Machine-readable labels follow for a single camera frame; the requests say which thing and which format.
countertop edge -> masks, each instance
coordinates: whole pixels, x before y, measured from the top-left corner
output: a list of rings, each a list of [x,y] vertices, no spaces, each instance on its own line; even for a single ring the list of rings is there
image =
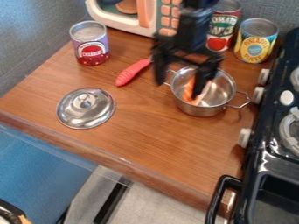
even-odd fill
[[[109,155],[109,153],[103,150],[97,150],[93,146],[88,146],[72,140],[69,137],[62,136],[59,133],[50,131],[47,128],[37,126],[21,117],[17,117],[3,110],[0,110],[0,122],[48,142],[49,144],[53,144],[64,150],[70,151],[73,154],[87,158],[116,172],[120,172],[130,179],[145,184],[146,186],[165,193],[177,200],[183,201],[184,203],[201,211],[206,211],[210,204],[211,198],[208,195],[192,189],[189,186],[143,168],[138,164],[130,163],[129,161],[121,159],[115,155]],[[225,213],[225,207],[225,204],[221,205],[219,210],[220,215]]]

can lid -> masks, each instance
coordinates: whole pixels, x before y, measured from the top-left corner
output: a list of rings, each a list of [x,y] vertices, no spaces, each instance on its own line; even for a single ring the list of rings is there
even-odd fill
[[[269,37],[278,33],[278,27],[265,18],[249,18],[240,25],[242,32],[250,36]]]
[[[95,41],[106,34],[106,26],[96,21],[83,21],[74,24],[70,29],[72,39],[79,42]]]
[[[220,0],[213,7],[214,11],[218,12],[235,12],[239,11],[241,4],[237,0]]]
[[[90,129],[115,112],[112,95],[99,88],[81,88],[67,94],[57,107],[57,117],[73,129]]]

oven handle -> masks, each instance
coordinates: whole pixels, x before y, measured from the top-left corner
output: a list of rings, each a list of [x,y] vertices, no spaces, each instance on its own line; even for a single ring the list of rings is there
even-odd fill
[[[234,178],[228,175],[224,175],[220,177],[215,192],[212,196],[211,204],[206,213],[205,224],[215,223],[216,215],[219,210],[220,203],[226,189],[232,188],[239,192],[242,189],[242,186],[243,186],[242,181],[238,178]]]

stainless steel pot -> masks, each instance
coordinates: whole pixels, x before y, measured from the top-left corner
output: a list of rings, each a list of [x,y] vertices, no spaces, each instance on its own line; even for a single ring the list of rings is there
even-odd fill
[[[235,109],[244,108],[249,102],[249,96],[245,92],[237,91],[234,79],[223,70],[219,70],[212,85],[209,88],[206,96],[203,98],[199,105],[191,105],[182,98],[184,88],[189,80],[194,76],[195,69],[191,67],[184,67],[180,70],[172,71],[174,75],[171,82],[164,83],[170,86],[172,93],[176,97],[177,106],[185,113],[192,116],[215,116],[224,111],[226,107]],[[242,94],[246,97],[246,102],[240,106],[230,105],[229,101],[234,98],[235,94]]]

tin can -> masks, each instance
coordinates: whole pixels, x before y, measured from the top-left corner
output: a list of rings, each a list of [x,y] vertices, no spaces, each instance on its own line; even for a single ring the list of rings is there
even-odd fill
[[[227,50],[233,41],[233,33],[240,17],[240,2],[220,0],[214,7],[206,47],[214,52]]]
[[[97,66],[109,57],[107,28],[95,21],[74,24],[70,36],[77,61],[85,66]]]
[[[258,64],[271,54],[278,27],[264,18],[249,18],[240,25],[234,55],[247,63]]]

